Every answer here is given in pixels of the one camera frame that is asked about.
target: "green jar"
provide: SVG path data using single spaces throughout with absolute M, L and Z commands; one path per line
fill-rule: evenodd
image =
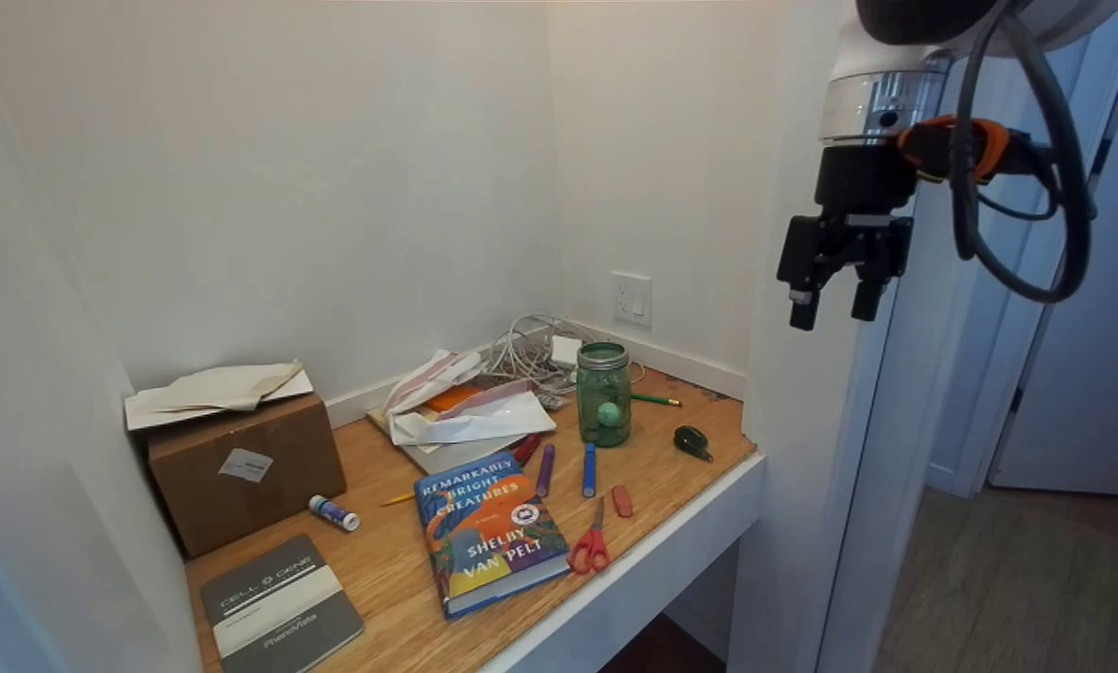
M 632 369 L 619 344 L 582 344 L 578 346 L 578 429 L 596 447 L 628 445 L 632 437 Z

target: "scissors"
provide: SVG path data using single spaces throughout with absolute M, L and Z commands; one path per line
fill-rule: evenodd
M 601 497 L 596 505 L 596 523 L 592 530 L 578 540 L 578 546 L 571 546 L 570 553 L 571 572 L 578 576 L 598 576 L 608 565 L 604 542 L 601 542 Z

